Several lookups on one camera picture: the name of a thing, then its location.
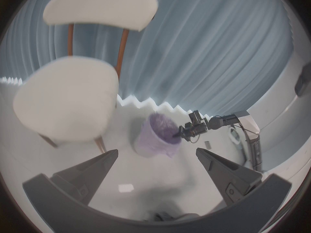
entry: curtain fold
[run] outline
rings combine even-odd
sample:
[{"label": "curtain fold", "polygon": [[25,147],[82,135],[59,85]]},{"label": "curtain fold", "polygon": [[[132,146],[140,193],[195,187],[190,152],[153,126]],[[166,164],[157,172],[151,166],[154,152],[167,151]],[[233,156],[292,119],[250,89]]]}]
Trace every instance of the curtain fold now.
[{"label": "curtain fold", "polygon": [[[26,80],[67,55],[68,25],[48,26],[42,19],[49,1],[28,0],[16,15],[0,45],[0,76]],[[116,27],[76,24],[73,54],[115,66],[121,35]],[[119,95],[230,114],[252,106],[292,52],[280,0],[159,0],[146,29],[129,33]]]}]

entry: blue curtain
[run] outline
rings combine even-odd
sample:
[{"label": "blue curtain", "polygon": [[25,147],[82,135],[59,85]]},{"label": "blue curtain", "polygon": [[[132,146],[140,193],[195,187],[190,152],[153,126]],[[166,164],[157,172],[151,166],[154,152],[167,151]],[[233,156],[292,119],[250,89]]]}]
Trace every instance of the blue curtain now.
[{"label": "blue curtain", "polygon": [[[67,55],[67,25],[47,26],[50,0],[28,0],[0,45],[0,76],[27,79]],[[122,29],[76,24],[73,54],[116,64]],[[150,24],[130,31],[119,95],[225,115],[248,109],[286,66],[293,43],[280,0],[159,0]]]}]

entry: chair backrest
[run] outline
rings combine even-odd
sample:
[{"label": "chair backrest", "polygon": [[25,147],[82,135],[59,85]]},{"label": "chair backrest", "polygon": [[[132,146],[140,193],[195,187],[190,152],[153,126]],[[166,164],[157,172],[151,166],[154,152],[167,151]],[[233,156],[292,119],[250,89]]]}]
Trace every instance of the chair backrest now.
[{"label": "chair backrest", "polygon": [[48,25],[98,23],[141,31],[157,9],[158,0],[51,0],[43,20]]}]

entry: chair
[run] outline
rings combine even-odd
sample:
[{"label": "chair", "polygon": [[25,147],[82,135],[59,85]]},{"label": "chair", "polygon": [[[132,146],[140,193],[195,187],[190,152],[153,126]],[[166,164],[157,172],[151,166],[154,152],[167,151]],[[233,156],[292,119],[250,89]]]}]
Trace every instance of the chair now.
[{"label": "chair", "polygon": [[[94,139],[106,152],[101,134],[117,100],[122,59],[129,30],[141,31],[153,19],[157,0],[51,0],[43,12],[48,25],[68,24],[68,56],[36,71],[15,95],[13,108],[21,123],[51,140]],[[123,28],[117,65],[72,56],[75,23]]]}]

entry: dark gray curved mount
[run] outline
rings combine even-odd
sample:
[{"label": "dark gray curved mount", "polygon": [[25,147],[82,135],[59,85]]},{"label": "dark gray curved mount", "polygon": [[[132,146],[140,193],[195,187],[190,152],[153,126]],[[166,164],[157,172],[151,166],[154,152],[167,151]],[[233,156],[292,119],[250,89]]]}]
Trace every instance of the dark gray curved mount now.
[{"label": "dark gray curved mount", "polygon": [[291,188],[288,181],[274,174],[261,183],[260,173],[208,150],[197,149],[196,155],[229,206],[194,219],[141,222],[88,207],[116,161],[117,150],[55,173],[50,179],[39,174],[24,182],[23,188],[38,214],[56,233],[257,233],[269,223]]}]

